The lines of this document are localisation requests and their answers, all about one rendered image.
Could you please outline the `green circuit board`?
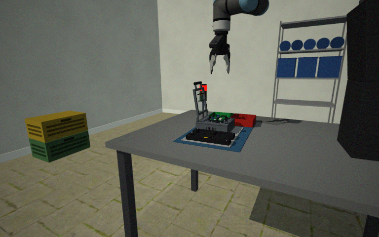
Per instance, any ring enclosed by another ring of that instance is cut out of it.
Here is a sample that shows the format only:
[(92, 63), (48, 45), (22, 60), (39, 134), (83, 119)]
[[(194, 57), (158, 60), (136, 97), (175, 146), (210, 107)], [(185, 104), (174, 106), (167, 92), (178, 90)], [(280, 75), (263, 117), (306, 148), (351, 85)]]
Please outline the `green circuit board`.
[(218, 118), (219, 121), (223, 121), (225, 119), (225, 116), (216, 115), (212, 117), (210, 120), (216, 120), (216, 118)]

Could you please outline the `red bin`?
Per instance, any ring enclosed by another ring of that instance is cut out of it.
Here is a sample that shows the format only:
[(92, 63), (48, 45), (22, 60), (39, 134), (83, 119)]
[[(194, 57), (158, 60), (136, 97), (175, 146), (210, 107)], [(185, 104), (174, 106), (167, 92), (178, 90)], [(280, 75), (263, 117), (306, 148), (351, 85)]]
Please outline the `red bin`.
[(256, 122), (256, 115), (234, 113), (231, 118), (235, 118), (234, 126), (253, 127)]

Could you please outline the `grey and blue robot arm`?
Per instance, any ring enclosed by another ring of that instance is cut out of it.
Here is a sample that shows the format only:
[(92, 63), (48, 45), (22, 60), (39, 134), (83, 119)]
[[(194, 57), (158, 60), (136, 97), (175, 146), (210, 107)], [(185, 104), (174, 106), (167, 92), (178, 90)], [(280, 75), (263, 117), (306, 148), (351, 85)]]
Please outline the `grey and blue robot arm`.
[[(269, 0), (214, 0), (213, 31), (230, 31), (230, 16), (235, 14), (263, 15), (269, 7)], [(216, 35), (209, 43), (210, 48), (218, 48), (224, 35)]]

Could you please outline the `green bin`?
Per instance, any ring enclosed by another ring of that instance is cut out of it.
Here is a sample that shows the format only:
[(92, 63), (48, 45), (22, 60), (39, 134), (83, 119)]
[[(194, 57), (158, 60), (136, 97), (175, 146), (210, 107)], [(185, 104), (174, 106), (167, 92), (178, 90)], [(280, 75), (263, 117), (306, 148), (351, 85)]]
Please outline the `green bin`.
[[(223, 112), (213, 112), (216, 115), (220, 115), (220, 116), (227, 116), (228, 118), (230, 118), (234, 113), (223, 113)], [(211, 113), (209, 116), (213, 116), (213, 113)]]

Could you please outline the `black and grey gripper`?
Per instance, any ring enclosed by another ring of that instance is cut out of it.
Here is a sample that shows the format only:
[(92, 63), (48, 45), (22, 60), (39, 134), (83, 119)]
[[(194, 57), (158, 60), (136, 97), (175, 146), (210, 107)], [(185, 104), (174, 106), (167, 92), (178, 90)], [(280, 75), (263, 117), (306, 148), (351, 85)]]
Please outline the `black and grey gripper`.
[[(217, 55), (224, 55), (224, 60), (226, 62), (227, 67), (227, 73), (229, 74), (230, 70), (230, 51), (229, 47), (230, 44), (227, 44), (227, 34), (228, 31), (215, 31), (215, 35), (224, 35), (224, 40), (220, 44), (218, 48), (212, 48), (210, 55), (209, 55), (209, 62), (210, 62), (210, 73), (212, 74), (213, 66), (216, 64), (216, 57)], [(215, 55), (216, 54), (216, 55)]]

